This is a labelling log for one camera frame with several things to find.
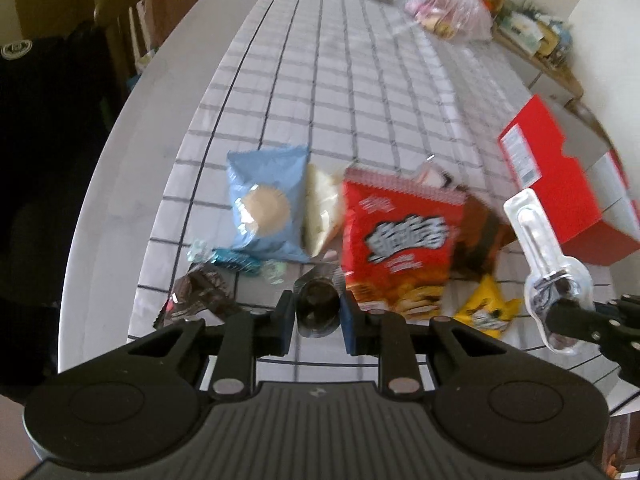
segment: label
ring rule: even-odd
[[[391,200],[381,196],[368,196],[363,200],[360,200],[360,207],[367,213],[373,213],[376,211],[383,211],[390,213],[394,210],[394,205]]]
[[[380,263],[407,249],[439,249],[447,241],[448,234],[449,229],[442,216],[409,215],[399,222],[380,222],[365,238],[371,250],[368,260]]]
[[[536,159],[520,127],[515,124],[502,138],[502,146],[518,178],[520,189],[532,186],[542,177]]]

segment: blue snack bag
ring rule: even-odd
[[[261,260],[308,262],[302,249],[307,155],[303,146],[228,153],[233,249]]]

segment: red box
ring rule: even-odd
[[[536,192],[564,253],[609,266],[640,249],[638,212],[622,166],[592,130],[551,106],[553,116],[533,96],[498,145],[520,189]]]

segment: floor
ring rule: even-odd
[[[22,406],[0,396],[0,480],[22,478],[38,463],[22,426]]]

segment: chocolate snack wrapper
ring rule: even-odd
[[[440,312],[465,195],[348,168],[342,269],[363,310],[425,320]]]
[[[504,301],[497,283],[487,274],[454,319],[500,339],[502,332],[517,315],[520,303],[520,300]]]
[[[208,262],[195,264],[189,272],[175,280],[169,299],[160,311],[154,328],[171,325],[182,319],[193,319],[209,310],[222,321],[242,309],[229,297],[226,284],[216,267]]]
[[[498,252],[516,239],[513,228],[432,160],[420,165],[413,180],[424,186],[465,193],[465,208],[451,269],[476,282],[485,274],[493,274]]]

